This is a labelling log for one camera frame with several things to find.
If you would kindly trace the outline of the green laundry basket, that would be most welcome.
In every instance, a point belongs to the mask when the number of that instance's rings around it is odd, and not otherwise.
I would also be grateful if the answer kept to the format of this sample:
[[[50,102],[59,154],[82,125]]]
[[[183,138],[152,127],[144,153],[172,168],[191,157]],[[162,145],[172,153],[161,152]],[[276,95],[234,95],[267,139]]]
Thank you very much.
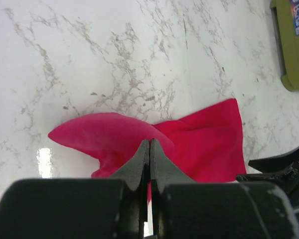
[[[277,24],[281,82],[288,91],[299,92],[299,0],[272,0],[270,9]]]

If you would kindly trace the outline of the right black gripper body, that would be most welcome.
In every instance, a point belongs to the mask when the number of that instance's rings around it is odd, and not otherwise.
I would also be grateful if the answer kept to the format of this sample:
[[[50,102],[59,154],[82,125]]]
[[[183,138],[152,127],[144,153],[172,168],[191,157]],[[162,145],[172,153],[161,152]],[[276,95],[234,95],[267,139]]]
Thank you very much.
[[[299,162],[292,162],[288,166],[275,163],[266,166],[250,166],[260,173],[238,174],[236,181],[269,182],[279,186],[288,196],[294,207],[299,207]]]

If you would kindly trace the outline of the magenta t shirt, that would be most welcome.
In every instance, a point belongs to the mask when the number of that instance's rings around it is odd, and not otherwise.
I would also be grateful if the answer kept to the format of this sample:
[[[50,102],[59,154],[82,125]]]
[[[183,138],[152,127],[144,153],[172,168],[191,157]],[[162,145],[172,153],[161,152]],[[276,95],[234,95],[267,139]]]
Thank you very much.
[[[89,114],[61,124],[48,136],[98,159],[94,178],[112,175],[134,156],[143,140],[151,139],[157,139],[165,155],[197,182],[233,182],[236,175],[246,173],[236,99],[158,124],[118,113]]]

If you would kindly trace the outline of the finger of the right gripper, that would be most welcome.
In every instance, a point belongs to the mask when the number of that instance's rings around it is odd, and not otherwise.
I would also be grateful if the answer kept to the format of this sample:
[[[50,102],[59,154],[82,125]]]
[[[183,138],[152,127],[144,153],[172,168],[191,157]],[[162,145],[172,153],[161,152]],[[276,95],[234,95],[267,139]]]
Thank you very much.
[[[289,151],[285,154],[262,158],[262,159],[254,159],[250,160],[248,165],[249,166],[266,166],[266,165],[274,165],[275,163],[280,165],[288,166],[292,162],[299,162],[299,147]]]

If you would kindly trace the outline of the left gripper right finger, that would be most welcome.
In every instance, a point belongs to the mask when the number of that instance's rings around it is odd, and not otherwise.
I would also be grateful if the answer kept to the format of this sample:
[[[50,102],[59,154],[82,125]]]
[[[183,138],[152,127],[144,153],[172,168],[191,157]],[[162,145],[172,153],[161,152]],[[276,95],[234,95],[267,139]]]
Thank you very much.
[[[158,139],[152,139],[149,153],[152,223],[158,239],[178,239],[182,190],[194,181],[182,172],[165,154]]]

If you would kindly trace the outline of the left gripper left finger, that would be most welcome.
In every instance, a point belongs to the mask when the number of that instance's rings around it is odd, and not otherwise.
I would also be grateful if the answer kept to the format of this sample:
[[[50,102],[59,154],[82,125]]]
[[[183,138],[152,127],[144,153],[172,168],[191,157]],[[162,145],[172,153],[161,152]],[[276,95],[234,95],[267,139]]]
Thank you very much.
[[[112,176],[124,183],[118,214],[118,239],[143,239],[148,219],[150,143],[143,140],[133,157]]]

